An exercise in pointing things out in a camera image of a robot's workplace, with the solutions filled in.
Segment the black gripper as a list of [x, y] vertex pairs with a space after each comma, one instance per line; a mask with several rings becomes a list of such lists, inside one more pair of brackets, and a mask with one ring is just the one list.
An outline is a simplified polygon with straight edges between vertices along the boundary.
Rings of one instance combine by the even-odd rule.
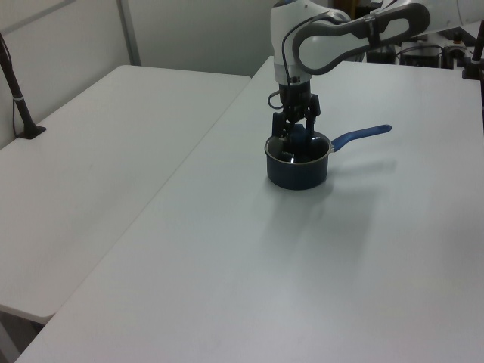
[[306, 130], [315, 131], [315, 121], [321, 115], [319, 98], [311, 93], [310, 81], [279, 85], [282, 111], [273, 113], [271, 135], [276, 138], [286, 138], [293, 129], [292, 116], [304, 116]]

